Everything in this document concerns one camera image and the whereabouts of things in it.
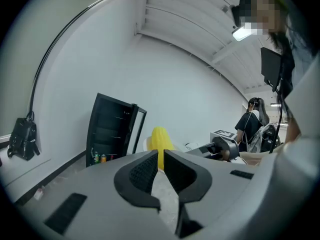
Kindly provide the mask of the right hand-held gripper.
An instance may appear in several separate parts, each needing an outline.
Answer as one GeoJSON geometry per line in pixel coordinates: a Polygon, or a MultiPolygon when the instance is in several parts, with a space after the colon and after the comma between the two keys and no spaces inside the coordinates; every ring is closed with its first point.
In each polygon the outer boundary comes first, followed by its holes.
{"type": "Polygon", "coordinates": [[[210,133],[210,141],[212,143],[190,150],[187,154],[198,157],[214,157],[217,155],[217,147],[220,153],[228,153],[229,161],[234,161],[240,156],[236,137],[235,133],[222,129],[216,130],[210,133]]]}

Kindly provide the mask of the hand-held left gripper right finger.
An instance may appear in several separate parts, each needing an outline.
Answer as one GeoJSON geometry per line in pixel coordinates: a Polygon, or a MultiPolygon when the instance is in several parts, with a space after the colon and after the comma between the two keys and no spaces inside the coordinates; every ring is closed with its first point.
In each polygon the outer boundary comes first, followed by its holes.
{"type": "Polygon", "coordinates": [[[212,185],[210,172],[175,154],[163,151],[164,173],[178,195],[178,218],[175,235],[183,239],[203,226],[188,215],[186,204],[201,201],[212,185]]]}

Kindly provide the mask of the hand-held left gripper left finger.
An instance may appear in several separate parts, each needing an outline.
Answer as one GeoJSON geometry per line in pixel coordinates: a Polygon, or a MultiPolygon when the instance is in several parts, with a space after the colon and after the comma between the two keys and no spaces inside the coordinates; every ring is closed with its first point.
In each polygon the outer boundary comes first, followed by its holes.
{"type": "Polygon", "coordinates": [[[160,211],[159,199],[152,196],[157,173],[158,151],[151,150],[121,167],[114,176],[114,187],[118,194],[131,205],[160,211]]]}

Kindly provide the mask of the black cabinet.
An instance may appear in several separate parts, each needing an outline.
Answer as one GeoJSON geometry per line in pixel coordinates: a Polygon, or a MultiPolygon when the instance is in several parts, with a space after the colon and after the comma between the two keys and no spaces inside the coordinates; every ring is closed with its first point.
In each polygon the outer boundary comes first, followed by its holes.
{"type": "Polygon", "coordinates": [[[106,161],[136,153],[147,111],[98,93],[92,108],[87,139],[86,166],[94,163],[94,153],[106,155],[106,161]]]}

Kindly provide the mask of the person's left forearm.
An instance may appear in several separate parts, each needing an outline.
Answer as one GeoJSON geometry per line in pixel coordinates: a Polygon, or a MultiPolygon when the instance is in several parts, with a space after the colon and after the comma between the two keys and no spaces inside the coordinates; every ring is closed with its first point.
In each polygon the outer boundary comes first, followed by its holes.
{"type": "Polygon", "coordinates": [[[287,122],[288,122],[288,126],[287,126],[285,141],[284,141],[285,144],[295,141],[301,134],[300,128],[294,117],[289,117],[287,119],[287,122]]]}

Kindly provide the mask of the person's right forearm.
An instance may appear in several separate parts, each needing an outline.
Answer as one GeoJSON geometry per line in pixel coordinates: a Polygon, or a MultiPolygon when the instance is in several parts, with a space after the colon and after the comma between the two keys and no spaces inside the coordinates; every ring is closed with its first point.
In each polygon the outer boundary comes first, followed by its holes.
{"type": "Polygon", "coordinates": [[[260,152],[260,153],[253,153],[253,152],[240,152],[239,156],[243,159],[248,165],[258,166],[261,163],[261,160],[265,157],[270,155],[277,155],[277,153],[269,153],[269,152],[260,152]]]}

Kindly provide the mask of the white grey backpack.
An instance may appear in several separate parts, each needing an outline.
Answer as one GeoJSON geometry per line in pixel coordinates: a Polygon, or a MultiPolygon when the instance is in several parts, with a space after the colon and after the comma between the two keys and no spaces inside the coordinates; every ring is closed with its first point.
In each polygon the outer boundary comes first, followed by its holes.
{"type": "Polygon", "coordinates": [[[269,152],[273,146],[274,137],[276,136],[276,128],[273,124],[261,126],[255,135],[246,140],[246,150],[249,153],[269,152]]]}

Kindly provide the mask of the black flat panel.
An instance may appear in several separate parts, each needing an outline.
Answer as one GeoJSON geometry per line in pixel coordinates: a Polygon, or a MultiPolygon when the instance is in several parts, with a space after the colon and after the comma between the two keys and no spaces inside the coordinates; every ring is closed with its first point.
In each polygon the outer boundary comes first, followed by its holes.
{"type": "Polygon", "coordinates": [[[271,86],[272,92],[275,92],[280,82],[282,56],[266,47],[261,47],[260,53],[261,74],[264,76],[264,82],[271,86]]]}

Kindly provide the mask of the rectangular ceiling light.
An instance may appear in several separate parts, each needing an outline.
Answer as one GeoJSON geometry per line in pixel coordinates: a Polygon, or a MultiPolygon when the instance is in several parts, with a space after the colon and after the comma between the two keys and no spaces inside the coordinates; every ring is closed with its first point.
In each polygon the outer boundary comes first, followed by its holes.
{"type": "Polygon", "coordinates": [[[257,35],[257,33],[258,33],[257,29],[250,28],[249,26],[244,25],[240,28],[235,29],[232,32],[232,36],[237,42],[241,42],[242,40],[244,40],[245,38],[251,35],[257,35]]]}

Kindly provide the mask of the black leather backpack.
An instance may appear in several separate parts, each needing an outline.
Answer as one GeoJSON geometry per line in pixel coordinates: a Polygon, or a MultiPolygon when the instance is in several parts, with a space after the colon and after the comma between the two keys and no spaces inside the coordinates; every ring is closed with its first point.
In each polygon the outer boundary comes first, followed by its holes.
{"type": "Polygon", "coordinates": [[[29,112],[26,117],[18,118],[9,138],[7,150],[8,158],[18,156],[29,161],[34,155],[39,156],[40,151],[36,144],[37,126],[34,123],[35,114],[29,112]]]}

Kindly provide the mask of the black wall conduit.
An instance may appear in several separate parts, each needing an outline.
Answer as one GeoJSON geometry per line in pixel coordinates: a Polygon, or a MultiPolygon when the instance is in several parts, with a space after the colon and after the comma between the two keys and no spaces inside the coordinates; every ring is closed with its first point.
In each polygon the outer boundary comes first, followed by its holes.
{"type": "Polygon", "coordinates": [[[54,38],[48,49],[46,50],[44,56],[42,57],[40,64],[37,68],[37,71],[35,73],[34,79],[33,79],[33,84],[32,84],[32,90],[31,90],[31,96],[29,99],[29,104],[28,104],[28,111],[26,115],[26,119],[28,121],[33,121],[35,119],[35,113],[33,112],[33,104],[34,104],[34,97],[35,97],[35,92],[36,92],[36,87],[37,83],[40,77],[40,74],[42,72],[42,69],[44,68],[44,65],[51,54],[53,48],[57,44],[57,42],[60,40],[60,38],[63,36],[63,34],[82,16],[84,15],[87,11],[89,11],[91,8],[99,4],[100,2],[103,2],[104,0],[97,0],[94,3],[90,4],[88,7],[83,9],[81,12],[79,12],[72,20],[70,20],[64,27],[63,29],[58,33],[58,35],[54,38]]]}

